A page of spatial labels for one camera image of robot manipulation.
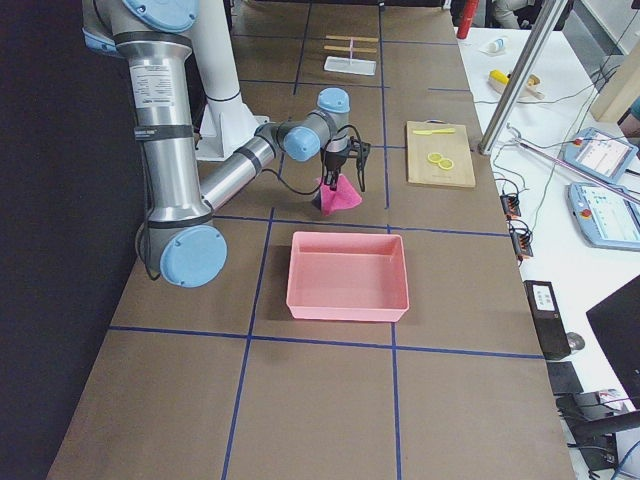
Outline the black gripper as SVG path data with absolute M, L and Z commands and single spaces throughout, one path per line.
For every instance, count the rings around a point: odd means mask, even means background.
M 324 149 L 322 151 L 322 161 L 325 168 L 325 174 L 327 175 L 327 186 L 331 191 L 337 190 L 339 174 L 348 157 L 348 147 L 339 151 L 330 151 L 328 149 Z

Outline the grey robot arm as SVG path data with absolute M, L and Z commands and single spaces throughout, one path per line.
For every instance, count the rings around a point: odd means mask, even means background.
M 137 253 L 153 279 L 184 288 L 213 280 L 227 244 L 215 212 L 281 154 L 304 162 L 347 144 L 350 99 L 324 89 L 301 121 L 259 121 L 239 87 L 220 1 L 86 1 L 87 47 L 127 62 L 142 154 L 145 217 Z M 185 63 L 194 58 L 213 123 L 209 149 L 220 159 L 201 177 Z

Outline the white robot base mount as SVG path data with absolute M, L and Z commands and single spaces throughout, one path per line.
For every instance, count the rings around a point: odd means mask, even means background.
M 189 31 L 206 97 L 196 157 L 223 161 L 253 138 L 260 118 L 244 103 L 222 1 L 201 1 Z

